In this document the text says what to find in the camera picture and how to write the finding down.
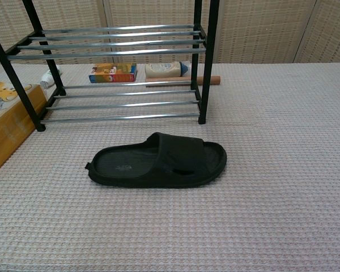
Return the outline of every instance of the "textured white carpet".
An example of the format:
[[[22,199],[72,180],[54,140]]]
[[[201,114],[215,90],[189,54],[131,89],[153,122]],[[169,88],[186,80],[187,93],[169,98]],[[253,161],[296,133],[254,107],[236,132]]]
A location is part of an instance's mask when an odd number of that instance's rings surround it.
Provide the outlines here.
[[[88,82],[89,67],[62,66],[63,81]],[[16,69],[35,83],[46,67]],[[211,88],[205,125],[191,117],[34,132],[0,169],[0,271],[340,271],[340,63],[219,64],[213,74],[222,85]],[[51,118],[62,114],[83,116]],[[89,179],[84,166],[100,149],[155,131],[220,143],[225,171],[181,190]]]

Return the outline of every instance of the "metal shoe rack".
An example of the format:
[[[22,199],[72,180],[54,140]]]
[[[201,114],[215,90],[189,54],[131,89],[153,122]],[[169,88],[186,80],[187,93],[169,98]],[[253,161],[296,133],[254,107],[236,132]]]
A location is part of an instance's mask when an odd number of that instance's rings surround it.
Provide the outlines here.
[[[45,130],[45,124],[50,122],[92,122],[92,121],[110,121],[110,120],[128,120],[128,119],[143,119],[143,118],[161,118],[161,117],[198,117],[199,124],[204,124],[206,121],[206,112],[209,96],[211,67],[213,63],[214,42],[216,34],[216,25],[218,22],[219,0],[210,1],[208,33],[206,34],[201,26],[202,0],[195,0],[194,5],[194,24],[182,25],[140,25],[132,27],[101,27],[101,28],[79,28],[79,29],[51,29],[43,30],[32,0],[23,0],[25,9],[28,13],[34,31],[28,36],[20,40],[18,43],[4,51],[0,44],[0,63],[7,73],[12,85],[16,89],[23,105],[25,106],[31,120],[33,121],[38,131]],[[136,32],[142,29],[160,29],[158,32]],[[169,31],[174,29],[185,29],[186,31]],[[131,33],[111,34],[111,31],[130,31]],[[102,35],[85,35],[85,36],[58,36],[46,37],[46,34],[54,33],[80,33],[80,32],[107,32]],[[132,41],[132,42],[108,42],[108,43],[86,43],[86,44],[65,44],[65,45],[49,45],[48,41],[62,40],[81,40],[81,39],[98,39],[98,38],[121,38],[121,37],[147,37],[147,36],[192,36],[193,39],[183,40],[154,40],[154,41]],[[40,41],[40,45],[30,45],[32,41]],[[52,49],[67,49],[67,48],[111,48],[136,45],[192,45],[192,48],[181,49],[149,49],[149,50],[132,50],[122,52],[93,52],[93,53],[72,53],[72,54],[52,54]],[[17,56],[21,50],[40,50],[43,55],[25,55]],[[198,55],[205,52],[205,69],[203,78],[202,95],[199,92],[197,84],[197,69]],[[130,56],[130,55],[145,55],[145,54],[181,54],[192,53],[192,77],[191,81],[178,82],[140,82],[140,83],[108,83],[108,84],[91,84],[85,86],[64,86],[61,77],[56,69],[54,59],[57,58],[79,58],[79,57],[98,57],[98,56]],[[52,96],[48,99],[46,107],[37,114],[17,76],[11,62],[13,60],[46,60],[49,69],[54,78],[56,89]],[[146,92],[125,92],[125,93],[108,93],[102,94],[87,94],[87,95],[70,95],[67,94],[71,89],[86,89],[86,88],[113,88],[113,87],[137,87],[137,86],[166,86],[174,83],[188,85],[187,91],[146,91]],[[68,98],[75,99],[80,97],[115,97],[115,96],[135,96],[135,95],[161,95],[161,94],[181,94],[192,92],[195,99],[191,101],[165,101],[153,103],[138,103],[138,104],[116,104],[116,105],[91,105],[91,106],[62,106],[52,107],[56,99]],[[111,109],[111,108],[132,108],[132,107],[157,107],[169,105],[184,105],[198,104],[199,113],[181,113],[181,114],[152,114],[140,116],[117,116],[117,117],[85,117],[85,118],[63,118],[57,120],[43,120],[48,111],[56,109]]]

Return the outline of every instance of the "black slide sandal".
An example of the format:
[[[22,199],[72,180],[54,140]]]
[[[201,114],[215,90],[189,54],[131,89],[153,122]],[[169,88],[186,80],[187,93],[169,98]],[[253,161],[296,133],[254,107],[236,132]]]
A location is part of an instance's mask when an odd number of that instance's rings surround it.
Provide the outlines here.
[[[226,151],[217,143],[157,132],[143,143],[102,149],[86,169],[103,185],[188,188],[214,180],[226,162]]]

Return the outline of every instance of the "beige wall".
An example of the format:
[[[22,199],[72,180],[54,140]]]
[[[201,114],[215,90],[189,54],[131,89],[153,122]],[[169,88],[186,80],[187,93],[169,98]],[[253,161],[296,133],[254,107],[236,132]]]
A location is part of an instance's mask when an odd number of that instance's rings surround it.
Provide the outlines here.
[[[46,29],[193,22],[194,0],[33,1],[42,25]],[[210,0],[203,0],[204,28],[207,28],[209,4]],[[5,49],[31,30],[21,0],[0,0],[0,41]],[[103,41],[108,40],[90,40],[93,43]],[[51,44],[64,43],[64,41],[51,42]],[[98,49],[75,51],[93,52]],[[115,61],[141,63],[188,59],[191,59],[190,54],[121,57],[116,58]],[[58,63],[105,61],[113,61],[113,59],[88,57],[61,59]],[[340,0],[220,0],[214,62],[291,63],[293,61],[340,61]],[[30,61],[30,63],[43,63],[43,61]]]

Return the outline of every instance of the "woven wall panel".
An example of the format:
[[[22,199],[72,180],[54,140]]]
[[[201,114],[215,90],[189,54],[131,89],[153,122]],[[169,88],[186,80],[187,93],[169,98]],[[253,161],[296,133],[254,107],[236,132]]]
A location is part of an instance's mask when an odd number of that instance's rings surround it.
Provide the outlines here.
[[[218,62],[292,62],[314,2],[225,1]]]
[[[41,20],[43,29],[56,28],[80,28],[101,27],[97,1],[78,0],[34,0],[35,8]],[[0,0],[0,42],[4,49],[8,49],[25,35],[32,31],[31,23],[21,0]],[[86,43],[86,40],[78,41],[50,41],[49,44]],[[93,43],[104,42],[104,40],[90,40]],[[85,53],[104,51],[104,49],[66,49],[53,50],[52,53]],[[21,54],[41,54],[40,51],[25,51]],[[107,58],[71,58],[58,59],[57,63],[93,63],[105,62]],[[45,61],[16,61],[21,63],[45,63]]]
[[[207,30],[209,18],[210,0],[203,0],[202,6],[202,25]],[[193,24],[194,19],[194,1],[182,0],[124,0],[109,2],[109,21],[111,26],[138,26],[152,24]],[[157,29],[148,30],[149,32],[157,31]],[[133,39],[111,39],[111,41],[138,41],[138,40],[177,40],[177,39],[192,39],[186,36],[156,36],[148,38],[133,38]],[[141,49],[176,49],[176,48],[191,48],[191,46],[134,46],[125,48],[116,48],[115,50],[141,50]],[[167,62],[190,60],[191,54],[179,55],[152,55],[152,56],[125,56],[119,57],[121,62]],[[199,61],[203,62],[204,54],[199,55]]]
[[[340,0],[318,0],[298,62],[340,62]]]

